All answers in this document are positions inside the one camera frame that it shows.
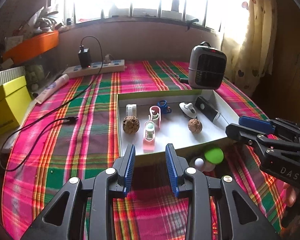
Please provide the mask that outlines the plaid pink green tablecloth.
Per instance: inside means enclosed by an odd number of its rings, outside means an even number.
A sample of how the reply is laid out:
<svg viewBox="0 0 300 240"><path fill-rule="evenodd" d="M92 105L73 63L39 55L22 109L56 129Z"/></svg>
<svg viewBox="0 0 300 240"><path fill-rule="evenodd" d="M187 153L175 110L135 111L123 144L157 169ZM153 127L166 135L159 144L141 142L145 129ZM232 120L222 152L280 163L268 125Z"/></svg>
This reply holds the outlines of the plaid pink green tablecloth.
<svg viewBox="0 0 300 240"><path fill-rule="evenodd" d="M20 239L31 222L71 177L87 179L118 157L117 94L188 89L179 82L188 64L127 62L120 73L71 79L27 117L5 174L1 215ZM137 168L131 192L114 201L117 239L184 239L186 199L174 198L165 165Z"/></svg>

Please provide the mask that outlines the pink holder with grey stone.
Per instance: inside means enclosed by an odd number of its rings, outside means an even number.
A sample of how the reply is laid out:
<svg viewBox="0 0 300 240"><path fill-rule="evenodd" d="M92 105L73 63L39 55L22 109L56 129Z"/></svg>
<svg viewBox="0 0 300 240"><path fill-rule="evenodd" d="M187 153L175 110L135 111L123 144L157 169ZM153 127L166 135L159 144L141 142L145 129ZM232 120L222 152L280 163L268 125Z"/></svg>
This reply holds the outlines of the pink holder with grey stone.
<svg viewBox="0 0 300 240"><path fill-rule="evenodd" d="M153 151L155 148L155 124L152 121L145 123L143 135L143 150L146 152Z"/></svg>

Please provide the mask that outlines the large brown walnut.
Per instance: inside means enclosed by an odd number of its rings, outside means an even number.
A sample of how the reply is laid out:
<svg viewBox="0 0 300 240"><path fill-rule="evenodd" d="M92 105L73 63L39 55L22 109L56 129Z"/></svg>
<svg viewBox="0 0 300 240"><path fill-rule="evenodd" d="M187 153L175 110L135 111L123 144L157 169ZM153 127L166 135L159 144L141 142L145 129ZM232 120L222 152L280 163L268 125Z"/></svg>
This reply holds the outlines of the large brown walnut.
<svg viewBox="0 0 300 240"><path fill-rule="evenodd" d="M140 128L140 122L136 116L127 116L123 120L123 131L127 134L135 134Z"/></svg>

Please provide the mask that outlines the green round lid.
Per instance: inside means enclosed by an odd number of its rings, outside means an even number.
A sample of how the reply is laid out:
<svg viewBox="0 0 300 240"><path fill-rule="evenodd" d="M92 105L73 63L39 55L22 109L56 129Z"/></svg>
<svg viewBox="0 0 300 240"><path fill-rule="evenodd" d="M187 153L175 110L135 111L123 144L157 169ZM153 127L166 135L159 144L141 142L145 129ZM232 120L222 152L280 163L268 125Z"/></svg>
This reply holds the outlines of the green round lid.
<svg viewBox="0 0 300 240"><path fill-rule="evenodd" d="M223 161L224 153L219 147L210 147L205 151L204 157L210 163L218 165Z"/></svg>

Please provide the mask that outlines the white power strip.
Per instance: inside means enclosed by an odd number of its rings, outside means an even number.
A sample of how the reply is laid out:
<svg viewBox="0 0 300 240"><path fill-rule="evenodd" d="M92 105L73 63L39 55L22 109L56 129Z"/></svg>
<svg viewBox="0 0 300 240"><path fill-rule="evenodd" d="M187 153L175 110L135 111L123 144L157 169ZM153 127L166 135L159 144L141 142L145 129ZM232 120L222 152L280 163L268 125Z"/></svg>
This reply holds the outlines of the white power strip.
<svg viewBox="0 0 300 240"><path fill-rule="evenodd" d="M101 70L101 74L124 72L126 69L124 60L113 60L110 63L94 62L87 68L82 68L81 65L67 68L63 75L67 75L70 79L82 76L96 75Z"/></svg>

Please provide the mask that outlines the small brown walnut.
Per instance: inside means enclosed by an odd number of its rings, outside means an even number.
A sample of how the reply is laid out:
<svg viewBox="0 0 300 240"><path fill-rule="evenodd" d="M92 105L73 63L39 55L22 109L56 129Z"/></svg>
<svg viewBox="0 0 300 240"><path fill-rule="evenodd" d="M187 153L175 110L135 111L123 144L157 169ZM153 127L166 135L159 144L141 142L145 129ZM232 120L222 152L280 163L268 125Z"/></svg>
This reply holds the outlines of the small brown walnut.
<svg viewBox="0 0 300 240"><path fill-rule="evenodd" d="M198 119L190 119L187 125L189 130L194 134L200 133L203 129L202 123Z"/></svg>

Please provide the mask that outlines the white round knob device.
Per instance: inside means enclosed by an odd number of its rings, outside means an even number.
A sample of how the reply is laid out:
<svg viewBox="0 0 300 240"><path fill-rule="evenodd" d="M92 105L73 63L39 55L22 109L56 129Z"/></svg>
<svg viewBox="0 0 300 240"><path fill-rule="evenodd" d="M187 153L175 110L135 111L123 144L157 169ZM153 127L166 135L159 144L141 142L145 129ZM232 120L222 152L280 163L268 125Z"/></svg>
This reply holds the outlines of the white round knob device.
<svg viewBox="0 0 300 240"><path fill-rule="evenodd" d="M181 102L179 103L179 108L190 119L197 118L197 112L194 109L193 104L191 102L189 103Z"/></svg>

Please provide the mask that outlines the pink white plastic clip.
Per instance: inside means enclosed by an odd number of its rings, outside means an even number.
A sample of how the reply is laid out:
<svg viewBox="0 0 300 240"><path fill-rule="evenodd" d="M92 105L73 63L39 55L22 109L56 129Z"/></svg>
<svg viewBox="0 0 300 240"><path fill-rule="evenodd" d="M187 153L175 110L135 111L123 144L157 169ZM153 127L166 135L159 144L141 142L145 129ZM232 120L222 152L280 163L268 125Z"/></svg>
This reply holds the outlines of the pink white plastic clip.
<svg viewBox="0 0 300 240"><path fill-rule="evenodd" d="M152 121L157 129L161 125L161 108L159 106L151 106L149 108L149 121Z"/></svg>

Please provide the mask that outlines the blue orange small toy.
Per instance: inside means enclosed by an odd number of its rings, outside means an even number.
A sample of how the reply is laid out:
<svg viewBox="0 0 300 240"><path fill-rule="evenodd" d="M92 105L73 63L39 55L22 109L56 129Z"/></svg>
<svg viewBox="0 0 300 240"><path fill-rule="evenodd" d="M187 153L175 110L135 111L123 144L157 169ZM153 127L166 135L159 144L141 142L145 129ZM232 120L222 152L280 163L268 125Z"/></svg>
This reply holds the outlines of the blue orange small toy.
<svg viewBox="0 0 300 240"><path fill-rule="evenodd" d="M167 104L166 100L160 100L157 103L157 106L160 108L162 114L170 114L170 113L172 113L172 109Z"/></svg>

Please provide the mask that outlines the yellow cardboard box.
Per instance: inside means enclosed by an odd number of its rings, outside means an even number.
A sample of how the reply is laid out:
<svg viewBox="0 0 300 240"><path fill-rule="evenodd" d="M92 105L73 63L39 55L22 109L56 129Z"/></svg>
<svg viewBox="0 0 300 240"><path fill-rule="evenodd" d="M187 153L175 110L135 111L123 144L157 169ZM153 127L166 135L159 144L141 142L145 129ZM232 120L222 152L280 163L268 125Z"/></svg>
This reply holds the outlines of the yellow cardboard box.
<svg viewBox="0 0 300 240"><path fill-rule="evenodd" d="M21 125L30 102L24 76L0 86L0 136Z"/></svg>

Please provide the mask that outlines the white ball in round case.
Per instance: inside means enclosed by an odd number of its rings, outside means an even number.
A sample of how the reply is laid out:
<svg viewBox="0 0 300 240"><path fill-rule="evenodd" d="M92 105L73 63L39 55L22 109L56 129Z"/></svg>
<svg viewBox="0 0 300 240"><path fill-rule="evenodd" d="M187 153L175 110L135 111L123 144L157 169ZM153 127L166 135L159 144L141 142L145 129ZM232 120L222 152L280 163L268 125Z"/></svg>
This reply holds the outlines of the white ball in round case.
<svg viewBox="0 0 300 240"><path fill-rule="evenodd" d="M196 168L197 170L199 170L201 172L211 172L215 169L216 165L207 161L204 158L195 157L190 161L189 166Z"/></svg>

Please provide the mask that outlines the grey portable heater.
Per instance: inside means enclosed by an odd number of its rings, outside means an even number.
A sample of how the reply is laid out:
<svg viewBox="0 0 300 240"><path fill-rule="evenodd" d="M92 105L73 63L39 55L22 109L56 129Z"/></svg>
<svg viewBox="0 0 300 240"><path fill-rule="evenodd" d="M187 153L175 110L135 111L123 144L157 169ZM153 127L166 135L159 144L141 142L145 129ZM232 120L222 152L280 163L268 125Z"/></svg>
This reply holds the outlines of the grey portable heater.
<svg viewBox="0 0 300 240"><path fill-rule="evenodd" d="M218 89L226 69L226 55L202 42L191 51L188 83L196 89Z"/></svg>

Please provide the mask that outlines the white plug on strip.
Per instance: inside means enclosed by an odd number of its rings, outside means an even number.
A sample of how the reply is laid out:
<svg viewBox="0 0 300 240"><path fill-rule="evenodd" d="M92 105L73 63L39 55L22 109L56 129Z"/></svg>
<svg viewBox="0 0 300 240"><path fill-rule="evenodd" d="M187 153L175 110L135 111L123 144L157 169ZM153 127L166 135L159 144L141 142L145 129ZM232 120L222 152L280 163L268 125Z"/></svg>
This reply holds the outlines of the white plug on strip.
<svg viewBox="0 0 300 240"><path fill-rule="evenodd" d="M113 60L114 60L114 57L113 57L111 54L107 54L107 55L104 57L103 62L104 62L105 64L109 64L109 63L111 63L111 61L113 61Z"/></svg>

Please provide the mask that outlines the white tape roll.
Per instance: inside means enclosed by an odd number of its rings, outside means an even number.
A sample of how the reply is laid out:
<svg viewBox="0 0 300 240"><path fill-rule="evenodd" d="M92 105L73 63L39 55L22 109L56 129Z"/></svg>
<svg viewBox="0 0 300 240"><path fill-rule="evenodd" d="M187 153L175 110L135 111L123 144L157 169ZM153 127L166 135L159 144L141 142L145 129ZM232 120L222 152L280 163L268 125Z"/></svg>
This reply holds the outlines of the white tape roll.
<svg viewBox="0 0 300 240"><path fill-rule="evenodd" d="M137 116L137 105L135 103L126 105L126 116Z"/></svg>

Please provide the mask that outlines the pink white cream tube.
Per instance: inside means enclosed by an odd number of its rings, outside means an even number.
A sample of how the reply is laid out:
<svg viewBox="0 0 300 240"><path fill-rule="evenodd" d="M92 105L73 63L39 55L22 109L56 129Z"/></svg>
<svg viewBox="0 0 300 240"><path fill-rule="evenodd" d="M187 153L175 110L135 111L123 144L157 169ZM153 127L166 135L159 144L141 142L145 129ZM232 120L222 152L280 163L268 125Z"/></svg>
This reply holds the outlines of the pink white cream tube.
<svg viewBox="0 0 300 240"><path fill-rule="evenodd" d="M54 81L49 87L43 90L34 100L38 104L42 104L47 100L53 93L59 90L61 87L69 82L69 76L67 74L62 75L56 81Z"/></svg>

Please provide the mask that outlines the green white cardboard box tray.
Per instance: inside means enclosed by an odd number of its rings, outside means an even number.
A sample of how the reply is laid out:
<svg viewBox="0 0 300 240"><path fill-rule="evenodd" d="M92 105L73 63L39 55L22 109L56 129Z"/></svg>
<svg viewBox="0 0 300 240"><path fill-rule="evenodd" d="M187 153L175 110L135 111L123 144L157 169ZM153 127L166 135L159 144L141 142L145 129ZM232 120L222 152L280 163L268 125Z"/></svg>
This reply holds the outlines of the green white cardboard box tray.
<svg viewBox="0 0 300 240"><path fill-rule="evenodd" d="M211 103L217 111L216 118L211 121L199 109L196 109L197 119L203 129L194 134L188 128L190 120L180 109L179 103L190 103L195 106L196 100L202 97ZM136 166L149 166L165 161L165 148L173 144L178 155L191 158L199 155L207 145L216 145L223 148L232 144L225 133L226 127L237 124L239 116L214 90L167 90L155 92L138 92L119 94L117 96L117 134L119 154L124 156L128 144L135 146ZM150 150L143 148L145 123L150 115L149 109L156 106L161 100L167 102L171 108L170 114L161 115L161 124L155 128L154 147ZM136 105L136 117L140 128L135 134L127 134L123 130L123 120L126 117L127 105Z"/></svg>

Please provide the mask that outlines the black flashlight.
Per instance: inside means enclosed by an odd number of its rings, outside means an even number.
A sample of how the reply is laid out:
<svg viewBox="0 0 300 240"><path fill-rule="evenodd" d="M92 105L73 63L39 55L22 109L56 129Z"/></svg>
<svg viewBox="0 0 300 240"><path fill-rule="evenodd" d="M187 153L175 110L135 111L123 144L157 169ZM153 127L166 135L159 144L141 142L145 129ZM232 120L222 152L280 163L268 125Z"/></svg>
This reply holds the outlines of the black flashlight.
<svg viewBox="0 0 300 240"><path fill-rule="evenodd" d="M195 102L195 106L200 110L212 123L215 123L221 116L212 103L207 101L204 97L198 96Z"/></svg>

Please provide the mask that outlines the cream patterned curtain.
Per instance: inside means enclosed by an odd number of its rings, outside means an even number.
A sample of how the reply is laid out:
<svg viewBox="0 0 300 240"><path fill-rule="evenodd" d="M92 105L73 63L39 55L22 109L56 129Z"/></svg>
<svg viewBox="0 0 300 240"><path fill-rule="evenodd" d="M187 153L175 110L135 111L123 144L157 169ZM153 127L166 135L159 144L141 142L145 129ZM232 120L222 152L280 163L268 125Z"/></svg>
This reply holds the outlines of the cream patterned curtain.
<svg viewBox="0 0 300 240"><path fill-rule="evenodd" d="M248 96L273 67L276 0L224 0L225 77Z"/></svg>

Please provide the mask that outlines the striped white box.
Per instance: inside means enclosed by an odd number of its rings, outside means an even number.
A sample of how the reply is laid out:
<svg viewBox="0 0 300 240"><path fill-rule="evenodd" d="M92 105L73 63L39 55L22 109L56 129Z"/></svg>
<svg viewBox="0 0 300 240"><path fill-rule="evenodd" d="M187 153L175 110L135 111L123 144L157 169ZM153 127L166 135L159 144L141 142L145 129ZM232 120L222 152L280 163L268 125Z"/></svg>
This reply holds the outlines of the striped white box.
<svg viewBox="0 0 300 240"><path fill-rule="evenodd" d="M23 75L25 75L24 66L0 71L0 86Z"/></svg>

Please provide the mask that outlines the black charger adapter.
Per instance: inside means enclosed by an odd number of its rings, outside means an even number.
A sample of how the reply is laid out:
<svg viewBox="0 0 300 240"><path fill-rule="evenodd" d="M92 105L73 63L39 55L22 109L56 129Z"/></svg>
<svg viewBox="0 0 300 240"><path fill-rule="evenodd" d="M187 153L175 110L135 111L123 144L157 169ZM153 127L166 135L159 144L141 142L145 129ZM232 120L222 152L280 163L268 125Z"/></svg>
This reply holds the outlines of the black charger adapter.
<svg viewBox="0 0 300 240"><path fill-rule="evenodd" d="M85 48L83 45L80 45L78 58L82 69L90 67L92 60L89 48Z"/></svg>

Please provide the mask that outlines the orange plastic tray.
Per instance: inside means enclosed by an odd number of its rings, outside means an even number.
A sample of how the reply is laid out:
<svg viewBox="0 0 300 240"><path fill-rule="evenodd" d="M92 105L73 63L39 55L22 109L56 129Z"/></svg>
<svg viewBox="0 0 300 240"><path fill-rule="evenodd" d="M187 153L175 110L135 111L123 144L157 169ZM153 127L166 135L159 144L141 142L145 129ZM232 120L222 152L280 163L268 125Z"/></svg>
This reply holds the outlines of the orange plastic tray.
<svg viewBox="0 0 300 240"><path fill-rule="evenodd" d="M3 54L2 60L5 62L11 59L15 65L18 65L55 48L58 44L58 31L43 33L29 38L8 50Z"/></svg>

